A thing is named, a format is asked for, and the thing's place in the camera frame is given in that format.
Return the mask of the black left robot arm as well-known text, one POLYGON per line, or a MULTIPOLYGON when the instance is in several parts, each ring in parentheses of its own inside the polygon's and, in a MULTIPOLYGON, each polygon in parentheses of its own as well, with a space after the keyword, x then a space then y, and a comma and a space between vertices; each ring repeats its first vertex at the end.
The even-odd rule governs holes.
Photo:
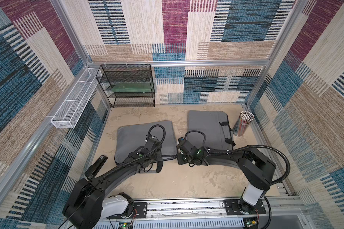
POLYGON ((101 219, 106 208, 106 196, 127 178, 161 160, 162 143, 166 130, 162 125, 153 125, 147 133, 147 142, 129 153, 128 157, 105 174, 90 180, 80 179, 63 208, 63 215, 77 229, 91 229, 101 219))

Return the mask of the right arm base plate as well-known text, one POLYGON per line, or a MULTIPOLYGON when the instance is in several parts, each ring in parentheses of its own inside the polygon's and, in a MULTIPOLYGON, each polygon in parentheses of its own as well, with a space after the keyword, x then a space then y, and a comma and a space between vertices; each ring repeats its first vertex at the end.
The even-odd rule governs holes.
POLYGON ((227 199, 222 203, 227 215, 265 215, 266 209, 261 199, 257 204, 252 206, 241 199, 227 199))

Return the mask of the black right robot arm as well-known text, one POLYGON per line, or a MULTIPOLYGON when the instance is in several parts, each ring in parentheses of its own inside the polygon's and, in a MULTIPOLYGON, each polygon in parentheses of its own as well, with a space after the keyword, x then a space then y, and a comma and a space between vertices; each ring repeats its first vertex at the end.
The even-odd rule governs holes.
POLYGON ((259 200, 274 184, 285 180, 290 173, 290 162, 279 150, 266 145, 249 145, 235 150, 211 150, 197 148, 187 139, 178 139, 177 160, 179 165, 194 166, 220 165, 240 169, 248 180, 241 198, 235 203, 242 214, 259 213, 259 200), (286 170, 284 174, 273 180, 276 164, 264 155, 260 148, 268 149, 283 158, 286 170))

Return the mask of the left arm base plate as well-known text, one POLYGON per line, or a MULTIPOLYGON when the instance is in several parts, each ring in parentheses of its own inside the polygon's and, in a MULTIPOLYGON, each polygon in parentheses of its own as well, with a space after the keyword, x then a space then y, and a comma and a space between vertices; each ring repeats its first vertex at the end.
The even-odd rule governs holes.
POLYGON ((126 209, 126 213, 121 215, 112 215, 107 217, 107 219, 132 219, 133 215, 136 213, 136 219, 145 219, 147 217, 147 210, 148 210, 148 203, 147 202, 134 202, 133 212, 128 212, 126 209))

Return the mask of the grey zippered laptop bag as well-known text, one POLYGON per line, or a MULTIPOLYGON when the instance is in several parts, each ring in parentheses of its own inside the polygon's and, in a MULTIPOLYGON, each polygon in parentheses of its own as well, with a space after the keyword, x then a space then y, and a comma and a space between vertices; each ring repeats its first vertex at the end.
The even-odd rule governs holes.
POLYGON ((161 159, 165 161, 177 158, 177 141, 174 134, 173 123, 172 121, 164 120, 154 123, 120 127, 118 129, 117 147, 114 156, 117 165, 125 160, 129 153, 145 145, 147 133, 153 125, 161 125, 166 131, 166 137, 161 146, 161 159))

